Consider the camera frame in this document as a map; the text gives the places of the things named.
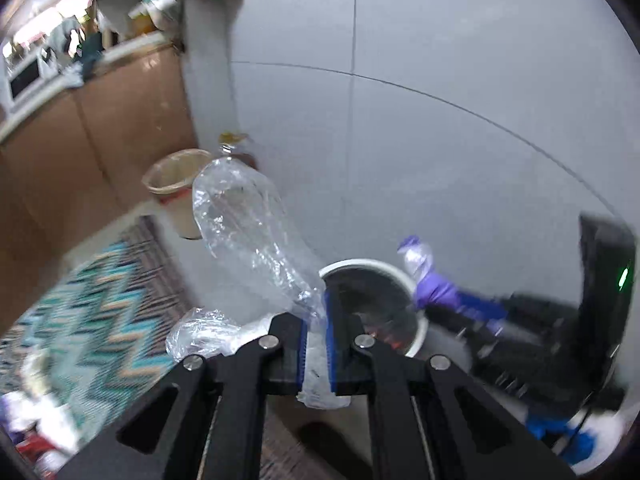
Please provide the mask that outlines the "right gloved hand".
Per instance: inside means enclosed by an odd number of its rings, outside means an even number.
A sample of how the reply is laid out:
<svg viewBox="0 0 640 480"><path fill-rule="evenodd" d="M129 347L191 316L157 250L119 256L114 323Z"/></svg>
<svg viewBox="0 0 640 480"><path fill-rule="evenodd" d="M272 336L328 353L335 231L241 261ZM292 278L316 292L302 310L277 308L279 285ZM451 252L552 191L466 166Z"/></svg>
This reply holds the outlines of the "right gloved hand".
<svg viewBox="0 0 640 480"><path fill-rule="evenodd" d="M557 418L528 411L527 430L570 465L576 476L584 476L614 453L627 430L620 413L580 411L572 418Z"/></svg>

